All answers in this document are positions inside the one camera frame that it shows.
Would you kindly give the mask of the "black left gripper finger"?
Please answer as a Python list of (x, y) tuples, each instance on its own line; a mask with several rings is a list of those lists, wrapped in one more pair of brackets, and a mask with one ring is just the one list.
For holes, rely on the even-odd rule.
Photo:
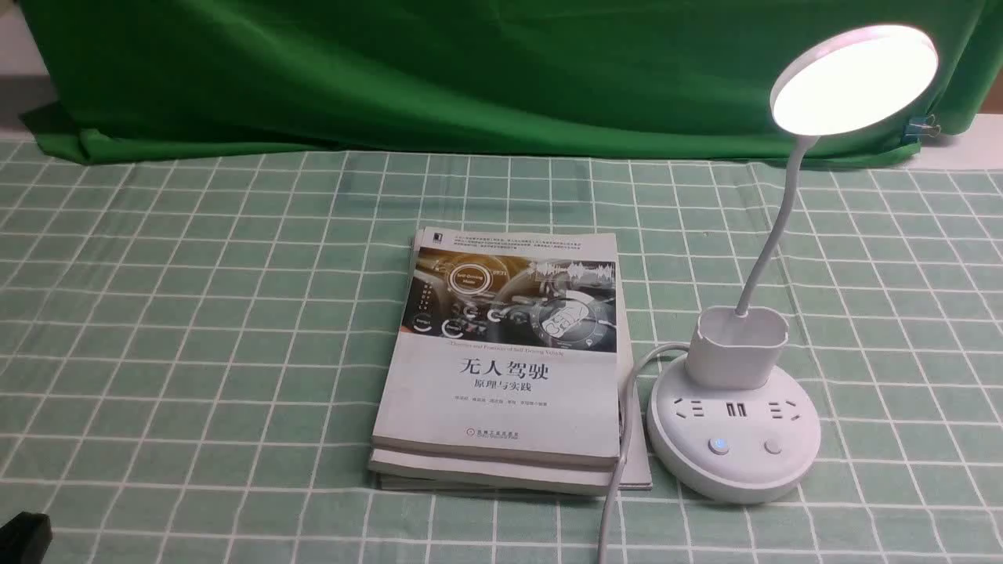
[(20, 512), (1, 528), (1, 563), (42, 563), (52, 542), (47, 514)]

